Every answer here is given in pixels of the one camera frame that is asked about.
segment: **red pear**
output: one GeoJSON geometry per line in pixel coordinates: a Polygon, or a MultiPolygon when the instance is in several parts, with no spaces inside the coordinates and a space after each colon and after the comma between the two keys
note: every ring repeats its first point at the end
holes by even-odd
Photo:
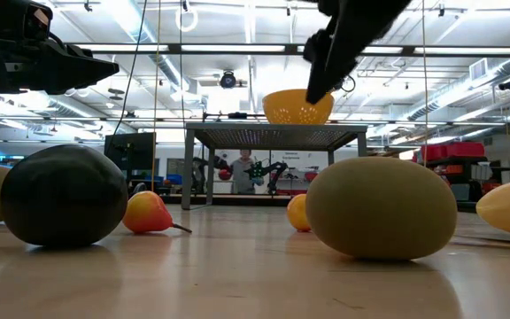
{"type": "Polygon", "coordinates": [[[171,227],[192,232],[192,230],[173,223],[173,216],[168,213],[165,202],[152,191],[139,192],[129,200],[123,224],[135,234],[163,231],[171,227]]]}

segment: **yellow bowl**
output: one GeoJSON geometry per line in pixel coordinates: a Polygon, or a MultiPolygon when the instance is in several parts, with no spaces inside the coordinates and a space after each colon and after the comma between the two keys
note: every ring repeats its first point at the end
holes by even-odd
{"type": "Polygon", "coordinates": [[[334,107],[327,94],[316,105],[306,102],[306,89],[287,89],[263,97],[263,110],[271,124],[325,124],[334,107]]]}

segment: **metal table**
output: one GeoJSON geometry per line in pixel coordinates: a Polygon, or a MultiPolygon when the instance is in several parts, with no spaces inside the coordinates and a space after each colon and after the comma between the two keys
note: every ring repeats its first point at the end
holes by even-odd
{"type": "Polygon", "coordinates": [[[190,209],[194,141],[209,150],[206,204],[213,199],[213,158],[216,150],[334,151],[358,140],[358,155],[367,156],[367,126],[355,125],[276,125],[247,123],[186,123],[182,209],[190,209]]]}

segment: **metal grate table top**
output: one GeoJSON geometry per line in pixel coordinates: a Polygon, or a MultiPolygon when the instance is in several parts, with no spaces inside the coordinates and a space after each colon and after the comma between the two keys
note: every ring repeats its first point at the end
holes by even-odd
{"type": "Polygon", "coordinates": [[[348,144],[367,126],[251,123],[186,123],[211,149],[332,152],[348,144]]]}

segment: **floor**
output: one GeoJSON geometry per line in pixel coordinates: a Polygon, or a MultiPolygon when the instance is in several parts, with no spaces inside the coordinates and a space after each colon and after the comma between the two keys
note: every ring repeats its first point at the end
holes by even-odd
{"type": "Polygon", "coordinates": [[[0,318],[510,318],[510,234],[461,214],[414,262],[353,261],[297,233],[284,208],[213,206],[179,230],[56,252],[0,225],[0,318]]]}

